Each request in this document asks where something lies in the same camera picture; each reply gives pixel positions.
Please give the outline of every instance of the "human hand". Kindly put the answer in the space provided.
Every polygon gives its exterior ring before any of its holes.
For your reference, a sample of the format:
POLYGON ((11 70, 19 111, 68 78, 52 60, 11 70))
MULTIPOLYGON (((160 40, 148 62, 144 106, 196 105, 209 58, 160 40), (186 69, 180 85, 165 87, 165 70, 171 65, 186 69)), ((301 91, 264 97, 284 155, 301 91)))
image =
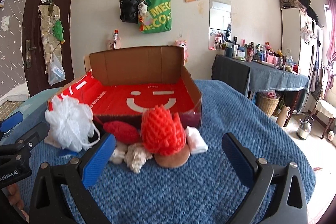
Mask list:
POLYGON ((23 200, 21 199, 19 187, 17 186, 17 184, 14 183, 12 185, 7 186, 6 188, 9 192, 8 200, 10 205, 15 205, 16 207, 19 208, 19 210, 23 210, 24 203, 23 200))

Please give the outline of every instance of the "gray patterned wallpaper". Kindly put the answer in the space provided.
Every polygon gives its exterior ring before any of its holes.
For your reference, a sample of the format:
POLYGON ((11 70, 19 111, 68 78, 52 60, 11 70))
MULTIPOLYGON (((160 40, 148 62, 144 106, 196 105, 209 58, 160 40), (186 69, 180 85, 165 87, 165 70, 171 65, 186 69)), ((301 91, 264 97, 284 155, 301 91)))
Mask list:
POLYGON ((5 0, 0 22, 9 16, 7 28, 0 28, 0 97, 26 81, 22 61, 22 19, 26 0, 5 0))

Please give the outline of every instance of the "sunlit floor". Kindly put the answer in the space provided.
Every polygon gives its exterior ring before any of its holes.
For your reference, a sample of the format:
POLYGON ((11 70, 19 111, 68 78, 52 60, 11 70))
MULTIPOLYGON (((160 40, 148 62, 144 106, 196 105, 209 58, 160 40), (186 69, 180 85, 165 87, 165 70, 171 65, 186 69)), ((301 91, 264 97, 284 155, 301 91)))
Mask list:
POLYGON ((316 186, 307 205, 309 223, 315 224, 336 194, 336 147, 326 137, 323 140, 320 139, 324 128, 318 121, 313 122, 308 138, 304 141, 300 140, 296 136, 296 131, 300 125, 299 119, 304 117, 304 114, 292 116, 288 126, 283 130, 305 154, 312 168, 322 167, 322 170, 315 172, 316 186))

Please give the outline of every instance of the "red mesh sponge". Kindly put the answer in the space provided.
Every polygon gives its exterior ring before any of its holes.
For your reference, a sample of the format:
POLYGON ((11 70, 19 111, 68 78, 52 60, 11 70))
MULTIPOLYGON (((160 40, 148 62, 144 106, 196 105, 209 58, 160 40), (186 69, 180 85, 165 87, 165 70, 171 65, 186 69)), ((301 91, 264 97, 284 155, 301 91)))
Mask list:
POLYGON ((105 122, 103 128, 114 135, 115 139, 124 144, 141 142, 138 130, 128 123, 121 121, 105 122))
POLYGON ((142 115, 143 146, 152 154, 169 156, 185 146, 185 133, 178 113, 172 118, 163 105, 155 106, 142 115))

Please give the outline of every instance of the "blue blanket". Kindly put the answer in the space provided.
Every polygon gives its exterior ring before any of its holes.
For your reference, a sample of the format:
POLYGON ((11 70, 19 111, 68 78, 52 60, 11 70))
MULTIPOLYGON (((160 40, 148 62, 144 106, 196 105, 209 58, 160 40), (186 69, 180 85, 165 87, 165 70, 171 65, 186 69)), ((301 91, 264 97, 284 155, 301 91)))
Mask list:
MULTIPOLYGON (((272 164, 298 163, 310 200, 315 175, 302 151, 281 128, 242 94, 220 81, 197 80, 202 97, 201 135, 209 146, 207 153, 192 155, 177 169, 159 168, 149 160, 140 174, 132 173, 125 164, 108 163, 95 186, 89 191, 113 224, 118 223, 225 223, 237 209, 248 189, 222 152, 224 133, 232 132, 256 157, 272 164)), ((19 124, 6 143, 44 120, 45 105, 19 124)), ((21 195, 29 209, 33 182, 40 164, 64 164, 68 160, 56 156, 57 149, 40 143, 32 150, 33 174, 19 183, 21 195)), ((79 223, 83 220, 75 209, 66 187, 65 195, 79 223)), ((270 190, 255 221, 262 219, 271 199, 270 190)))

